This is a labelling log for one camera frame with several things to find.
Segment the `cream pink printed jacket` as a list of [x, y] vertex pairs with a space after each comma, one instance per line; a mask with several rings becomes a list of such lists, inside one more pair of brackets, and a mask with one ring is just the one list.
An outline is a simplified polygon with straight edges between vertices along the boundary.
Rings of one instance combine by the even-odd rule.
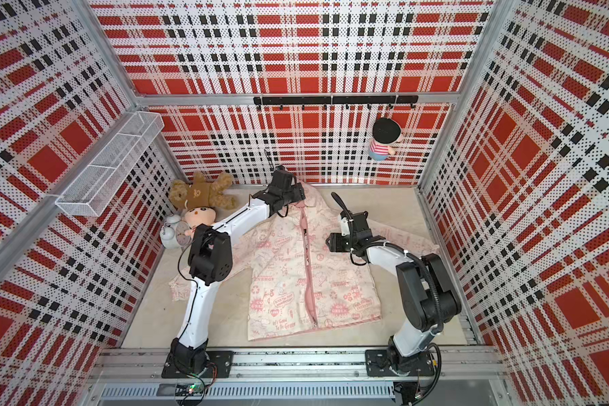
[[338, 213], [315, 188], [245, 233], [233, 245], [232, 276], [251, 271], [247, 338], [250, 341], [346, 328], [382, 317], [369, 267], [353, 265], [326, 246], [339, 230]]

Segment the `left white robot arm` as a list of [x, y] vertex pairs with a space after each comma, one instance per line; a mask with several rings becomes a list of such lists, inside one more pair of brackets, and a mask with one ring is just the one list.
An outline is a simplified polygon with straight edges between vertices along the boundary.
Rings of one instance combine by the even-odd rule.
[[253, 194], [242, 208], [211, 226], [196, 228], [187, 257], [192, 282], [189, 304], [180, 333], [171, 343], [162, 378], [201, 377], [209, 368], [208, 325], [220, 285], [233, 269], [233, 245], [271, 216], [286, 216], [290, 204], [305, 198], [296, 176], [280, 165], [273, 170], [268, 186]]

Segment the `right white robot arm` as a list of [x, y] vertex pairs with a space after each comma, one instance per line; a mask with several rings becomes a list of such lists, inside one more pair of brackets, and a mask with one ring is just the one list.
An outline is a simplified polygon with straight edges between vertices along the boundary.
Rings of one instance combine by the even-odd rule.
[[331, 233], [326, 246], [331, 252], [348, 252], [351, 259], [358, 257], [365, 265], [377, 265], [398, 280], [404, 323], [389, 338], [386, 350], [366, 353], [368, 375], [432, 375], [431, 345], [461, 313], [461, 300], [439, 255], [415, 255], [373, 233], [367, 216], [366, 211], [342, 211], [338, 216], [341, 231]]

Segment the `brown teddy bear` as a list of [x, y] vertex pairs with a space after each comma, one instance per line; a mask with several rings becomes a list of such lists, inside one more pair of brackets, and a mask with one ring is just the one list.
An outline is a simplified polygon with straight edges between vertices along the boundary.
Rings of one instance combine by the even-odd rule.
[[181, 211], [189, 211], [200, 207], [232, 210], [236, 206], [235, 197], [226, 194], [233, 184], [233, 175], [222, 172], [209, 182], [199, 171], [194, 172], [192, 183], [174, 180], [168, 194], [169, 201]]

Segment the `pink plush doll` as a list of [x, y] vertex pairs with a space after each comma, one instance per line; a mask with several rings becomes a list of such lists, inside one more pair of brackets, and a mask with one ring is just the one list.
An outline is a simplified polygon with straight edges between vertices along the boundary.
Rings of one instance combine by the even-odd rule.
[[211, 227], [216, 223], [216, 217], [215, 210], [209, 207], [198, 207], [186, 211], [183, 215], [183, 221], [187, 224], [188, 228], [184, 231], [184, 234], [193, 237], [199, 226], [205, 225]]

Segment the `blue striped hanging doll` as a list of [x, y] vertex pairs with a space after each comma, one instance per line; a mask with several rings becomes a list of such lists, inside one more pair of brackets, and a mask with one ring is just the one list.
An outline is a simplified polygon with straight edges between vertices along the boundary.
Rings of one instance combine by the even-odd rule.
[[368, 156], [377, 162], [386, 161], [395, 155], [394, 145], [402, 135], [400, 125], [391, 118], [378, 118], [372, 126], [372, 139]]

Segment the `pale blue alarm clock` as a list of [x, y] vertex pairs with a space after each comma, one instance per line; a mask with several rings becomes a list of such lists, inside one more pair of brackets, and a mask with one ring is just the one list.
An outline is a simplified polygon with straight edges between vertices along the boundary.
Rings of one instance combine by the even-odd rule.
[[166, 249], [183, 249], [191, 243], [192, 238], [188, 235], [189, 223], [184, 216], [174, 214], [168, 216], [160, 230], [160, 240]]

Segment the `green circuit board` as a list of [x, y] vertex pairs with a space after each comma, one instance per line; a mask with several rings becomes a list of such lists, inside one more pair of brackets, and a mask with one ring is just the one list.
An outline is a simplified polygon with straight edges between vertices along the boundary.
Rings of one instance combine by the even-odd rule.
[[206, 392], [206, 385], [202, 382], [178, 383], [174, 389], [175, 397], [179, 400], [202, 399]]

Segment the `black hook rail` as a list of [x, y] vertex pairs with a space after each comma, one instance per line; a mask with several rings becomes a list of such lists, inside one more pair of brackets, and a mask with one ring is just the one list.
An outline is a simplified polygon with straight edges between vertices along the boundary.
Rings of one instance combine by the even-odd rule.
[[326, 105], [414, 105], [418, 103], [418, 95], [392, 96], [256, 96], [255, 106], [326, 106]]

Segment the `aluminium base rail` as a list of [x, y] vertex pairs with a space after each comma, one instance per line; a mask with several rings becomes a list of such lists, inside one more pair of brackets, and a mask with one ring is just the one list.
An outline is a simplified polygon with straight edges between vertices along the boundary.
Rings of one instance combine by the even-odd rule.
[[[162, 378], [164, 348], [107, 350], [81, 404], [513, 405], [505, 368], [491, 347], [443, 346], [439, 371], [371, 377], [366, 353], [380, 347], [214, 348], [201, 377]], [[178, 383], [202, 382], [202, 399], [179, 400]]]

